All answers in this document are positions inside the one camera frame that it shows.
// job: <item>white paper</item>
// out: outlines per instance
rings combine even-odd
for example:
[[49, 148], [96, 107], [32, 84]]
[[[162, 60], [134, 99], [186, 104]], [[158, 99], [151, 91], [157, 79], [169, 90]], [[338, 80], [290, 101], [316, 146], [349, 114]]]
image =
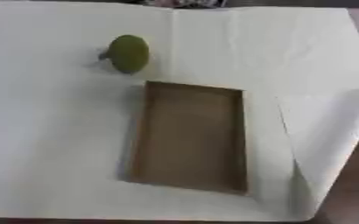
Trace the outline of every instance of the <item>white paper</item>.
[[[127, 33], [142, 36], [151, 48], [151, 63], [135, 77], [97, 61], [113, 38]], [[144, 80], [246, 90], [248, 195], [119, 178]], [[347, 126], [355, 135], [341, 143], [343, 151], [334, 148], [338, 159], [314, 167], [308, 155], [324, 155], [320, 145], [303, 139], [311, 121], [334, 108], [314, 100], [309, 107], [320, 106], [319, 113], [294, 113], [302, 104], [291, 99], [356, 88], [359, 35], [345, 10], [1, 2], [0, 217], [308, 219], [359, 132]], [[348, 107], [359, 109], [358, 98]], [[302, 113], [309, 122], [300, 120]]]

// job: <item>cardboard tray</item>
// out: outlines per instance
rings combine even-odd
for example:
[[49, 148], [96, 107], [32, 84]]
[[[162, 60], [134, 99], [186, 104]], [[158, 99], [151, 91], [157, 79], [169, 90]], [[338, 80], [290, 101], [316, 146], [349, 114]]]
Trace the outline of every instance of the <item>cardboard tray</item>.
[[242, 91], [147, 82], [144, 100], [131, 181], [246, 191]]

